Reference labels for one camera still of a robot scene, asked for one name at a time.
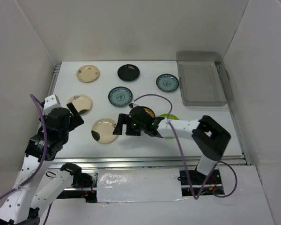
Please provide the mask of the cream plate with black blotch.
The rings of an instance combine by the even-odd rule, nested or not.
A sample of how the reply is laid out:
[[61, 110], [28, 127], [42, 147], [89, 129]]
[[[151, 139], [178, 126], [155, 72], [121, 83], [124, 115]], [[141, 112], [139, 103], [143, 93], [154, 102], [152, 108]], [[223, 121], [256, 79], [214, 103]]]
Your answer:
[[116, 122], [113, 119], [103, 118], [96, 121], [92, 127], [92, 137], [100, 144], [113, 142], [118, 136], [113, 134]]

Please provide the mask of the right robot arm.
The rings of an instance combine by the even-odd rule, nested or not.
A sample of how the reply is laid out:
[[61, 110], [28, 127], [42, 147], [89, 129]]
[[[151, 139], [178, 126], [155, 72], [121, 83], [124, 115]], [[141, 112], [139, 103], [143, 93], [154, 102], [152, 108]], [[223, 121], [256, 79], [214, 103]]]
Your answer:
[[204, 115], [199, 120], [172, 120], [152, 117], [143, 106], [136, 106], [128, 114], [119, 114], [113, 130], [114, 135], [140, 136], [141, 132], [151, 137], [177, 137], [193, 140], [202, 152], [195, 171], [195, 179], [204, 184], [211, 178], [211, 171], [221, 161], [230, 142], [230, 133], [212, 117]]

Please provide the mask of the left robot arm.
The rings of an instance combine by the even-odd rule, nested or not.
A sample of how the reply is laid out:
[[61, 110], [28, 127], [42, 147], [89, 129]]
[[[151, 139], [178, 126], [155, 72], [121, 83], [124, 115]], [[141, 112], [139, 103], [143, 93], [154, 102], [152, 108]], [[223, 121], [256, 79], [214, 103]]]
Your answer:
[[0, 225], [38, 225], [44, 211], [66, 187], [78, 187], [83, 182], [81, 168], [65, 163], [50, 183], [37, 192], [43, 175], [67, 143], [69, 132], [84, 123], [72, 103], [41, 115], [40, 121], [42, 126], [28, 142], [14, 187], [3, 195], [6, 201], [0, 208]]

